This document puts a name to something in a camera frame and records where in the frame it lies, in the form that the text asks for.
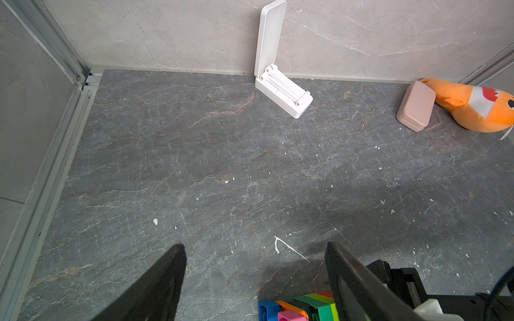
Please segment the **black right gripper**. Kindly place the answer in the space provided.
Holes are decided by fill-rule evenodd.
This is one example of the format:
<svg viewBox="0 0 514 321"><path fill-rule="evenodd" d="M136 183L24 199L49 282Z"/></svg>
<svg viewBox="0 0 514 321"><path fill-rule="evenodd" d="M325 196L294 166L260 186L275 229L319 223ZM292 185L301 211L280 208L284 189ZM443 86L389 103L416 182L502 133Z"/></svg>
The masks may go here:
<svg viewBox="0 0 514 321"><path fill-rule="evenodd" d="M478 292L472 296L427 294L413 267L392 269L388 262L379 259L367 268L412 308L435 299L445 314L455 314L463 320L513 320L513 268L500 278L491 293Z"/></svg>

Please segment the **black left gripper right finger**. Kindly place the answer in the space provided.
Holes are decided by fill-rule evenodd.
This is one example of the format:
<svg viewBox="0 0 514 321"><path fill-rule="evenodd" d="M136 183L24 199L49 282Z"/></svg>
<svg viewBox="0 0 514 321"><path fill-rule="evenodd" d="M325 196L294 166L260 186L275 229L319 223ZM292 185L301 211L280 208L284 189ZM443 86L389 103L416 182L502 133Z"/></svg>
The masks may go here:
<svg viewBox="0 0 514 321"><path fill-rule="evenodd" d="M329 242L325 264L341 320L421 320L340 243Z"/></svg>

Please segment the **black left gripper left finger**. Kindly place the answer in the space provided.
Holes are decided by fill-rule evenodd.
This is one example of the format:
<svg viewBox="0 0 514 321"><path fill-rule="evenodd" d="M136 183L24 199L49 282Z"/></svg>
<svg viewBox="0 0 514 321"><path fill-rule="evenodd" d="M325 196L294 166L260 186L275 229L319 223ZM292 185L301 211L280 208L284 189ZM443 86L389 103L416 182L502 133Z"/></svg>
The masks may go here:
<svg viewBox="0 0 514 321"><path fill-rule="evenodd" d="M174 320L186 275L182 243L167 250L95 320Z"/></svg>

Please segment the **red lego brick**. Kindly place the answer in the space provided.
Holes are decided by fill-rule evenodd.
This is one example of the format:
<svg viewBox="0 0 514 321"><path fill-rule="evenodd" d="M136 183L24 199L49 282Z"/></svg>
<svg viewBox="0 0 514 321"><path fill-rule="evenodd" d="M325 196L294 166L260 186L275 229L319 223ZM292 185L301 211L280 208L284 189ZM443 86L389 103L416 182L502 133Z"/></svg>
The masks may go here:
<svg viewBox="0 0 514 321"><path fill-rule="evenodd" d="M318 292L317 294L322 295L327 298L333 298L333 294L330 292Z"/></svg>

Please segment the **lime green long lego brick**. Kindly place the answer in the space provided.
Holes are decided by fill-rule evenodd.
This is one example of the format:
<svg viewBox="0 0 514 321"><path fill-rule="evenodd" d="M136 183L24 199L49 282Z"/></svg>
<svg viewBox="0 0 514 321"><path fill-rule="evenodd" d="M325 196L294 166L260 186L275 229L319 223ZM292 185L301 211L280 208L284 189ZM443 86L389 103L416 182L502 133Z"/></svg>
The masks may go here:
<svg viewBox="0 0 514 321"><path fill-rule="evenodd" d="M313 293L306 294L309 304L318 310L320 321L339 321L339 315L335 307L334 299Z"/></svg>

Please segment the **dark green lego brick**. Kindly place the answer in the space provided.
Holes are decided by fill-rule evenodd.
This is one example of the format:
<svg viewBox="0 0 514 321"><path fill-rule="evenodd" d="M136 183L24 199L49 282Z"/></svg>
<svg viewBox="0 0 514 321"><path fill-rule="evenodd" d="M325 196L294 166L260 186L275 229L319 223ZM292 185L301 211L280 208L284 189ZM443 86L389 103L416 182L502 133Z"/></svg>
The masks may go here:
<svg viewBox="0 0 514 321"><path fill-rule="evenodd" d="M295 303L301 303L303 308L306 308L309 320L334 320L332 303L326 302L325 299L322 301L312 296L297 296L294 297Z"/></svg>

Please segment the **blue lego brick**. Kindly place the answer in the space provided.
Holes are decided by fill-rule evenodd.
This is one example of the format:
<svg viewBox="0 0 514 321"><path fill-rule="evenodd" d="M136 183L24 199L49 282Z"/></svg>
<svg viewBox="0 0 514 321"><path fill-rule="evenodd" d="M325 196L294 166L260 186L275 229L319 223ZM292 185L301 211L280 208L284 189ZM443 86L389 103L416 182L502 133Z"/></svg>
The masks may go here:
<svg viewBox="0 0 514 321"><path fill-rule="evenodd" d="M281 306L273 300L263 300L258 303L259 321L278 321Z"/></svg>

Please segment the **black lego brick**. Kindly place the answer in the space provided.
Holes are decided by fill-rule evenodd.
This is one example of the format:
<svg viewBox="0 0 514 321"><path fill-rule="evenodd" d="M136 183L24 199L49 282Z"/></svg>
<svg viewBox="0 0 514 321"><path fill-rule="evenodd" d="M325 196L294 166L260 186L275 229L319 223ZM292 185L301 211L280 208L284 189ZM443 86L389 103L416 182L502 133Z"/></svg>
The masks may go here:
<svg viewBox="0 0 514 321"><path fill-rule="evenodd" d="M320 321L318 310L313 308L311 305L305 302L293 300L293 306L304 311L310 321Z"/></svg>

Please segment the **magenta lego brick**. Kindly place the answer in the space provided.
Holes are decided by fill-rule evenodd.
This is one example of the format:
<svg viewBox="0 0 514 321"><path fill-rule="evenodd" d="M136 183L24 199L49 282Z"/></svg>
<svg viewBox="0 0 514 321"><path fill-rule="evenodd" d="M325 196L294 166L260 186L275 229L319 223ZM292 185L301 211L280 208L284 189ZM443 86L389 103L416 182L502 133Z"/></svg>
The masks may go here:
<svg viewBox="0 0 514 321"><path fill-rule="evenodd" d="M285 310L279 312L277 317L278 321L308 321L308 318L306 318L304 315L293 310Z"/></svg>

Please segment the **orange lego brick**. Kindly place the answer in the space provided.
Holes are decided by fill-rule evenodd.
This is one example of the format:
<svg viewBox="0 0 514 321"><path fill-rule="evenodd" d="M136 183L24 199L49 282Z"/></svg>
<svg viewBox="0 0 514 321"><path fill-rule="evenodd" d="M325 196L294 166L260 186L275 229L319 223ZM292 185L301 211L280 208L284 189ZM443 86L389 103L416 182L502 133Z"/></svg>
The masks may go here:
<svg viewBox="0 0 514 321"><path fill-rule="evenodd" d="M293 310L293 311L296 311L296 312L304 315L306 318L308 318L307 314L304 311L298 309L297 307L295 307L295 306L293 306L293 305L291 305L291 304L289 304L287 302L277 301L277 303L280 304L280 306L281 306L281 312L285 311L285 310Z"/></svg>

